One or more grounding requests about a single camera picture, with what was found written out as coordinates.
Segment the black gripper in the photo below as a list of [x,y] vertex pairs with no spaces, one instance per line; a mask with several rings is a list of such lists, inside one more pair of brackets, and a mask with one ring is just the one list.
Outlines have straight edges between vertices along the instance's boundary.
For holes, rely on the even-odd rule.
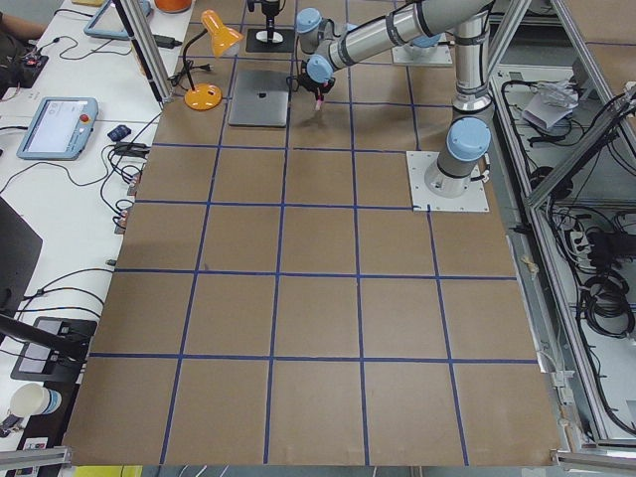
[[299,91],[302,87],[312,92],[317,101],[324,101],[325,95],[334,86],[334,79],[328,79],[326,82],[316,82],[307,73],[303,73],[298,76],[287,77],[286,83],[292,91]]

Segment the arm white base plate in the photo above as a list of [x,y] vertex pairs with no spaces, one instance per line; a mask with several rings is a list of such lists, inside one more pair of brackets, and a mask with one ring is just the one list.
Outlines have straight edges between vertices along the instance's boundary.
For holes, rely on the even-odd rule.
[[404,45],[392,48],[393,63],[407,67],[450,68],[453,65],[448,46],[421,48]]
[[468,177],[445,176],[438,168],[436,151],[406,151],[406,168],[415,212],[489,213],[485,184],[489,180],[489,156],[484,171],[478,165]]

